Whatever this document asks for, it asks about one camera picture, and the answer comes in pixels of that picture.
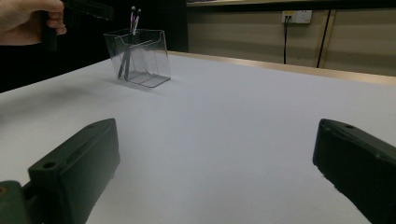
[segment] white table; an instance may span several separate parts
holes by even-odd
[[[172,80],[151,90],[116,80],[104,61],[0,94],[0,180],[27,183],[35,161],[115,118],[121,164],[89,224],[368,223],[313,165],[318,123],[395,146],[394,85],[192,56],[170,55]]]

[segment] clear plastic container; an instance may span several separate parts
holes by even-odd
[[[171,79],[165,32],[129,29],[104,34],[118,79],[156,87]]]

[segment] beige wall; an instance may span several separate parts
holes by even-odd
[[[396,9],[338,10],[324,67],[396,76]]]
[[[309,25],[291,24],[287,63],[315,67],[327,11]],[[190,52],[283,63],[281,12],[191,13]],[[396,76],[396,9],[338,10],[324,67]]]
[[[281,12],[191,13],[189,48],[192,53],[283,63],[284,29]],[[312,66],[322,11],[310,25],[290,25],[287,63]]]

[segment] finger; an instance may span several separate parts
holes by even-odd
[[[64,18],[64,12],[49,12],[49,18],[52,20],[61,20]]]
[[[64,20],[47,20],[47,25],[50,28],[62,28],[64,27]]]
[[[64,27],[61,27],[61,28],[56,28],[55,31],[56,31],[56,34],[57,34],[57,35],[64,35],[64,34],[66,34],[67,29],[66,29],[66,27],[64,26]]]
[[[25,13],[43,10],[48,12],[61,12],[64,3],[60,0],[15,0],[17,8]]]

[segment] electrical outlet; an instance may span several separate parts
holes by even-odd
[[[295,23],[309,23],[311,22],[312,10],[296,11]]]
[[[281,22],[284,23],[287,17],[289,17],[289,23],[307,24],[311,22],[312,10],[283,11]]]
[[[286,18],[289,17],[289,23],[294,23],[296,20],[296,11],[282,11],[282,23],[285,23]]]

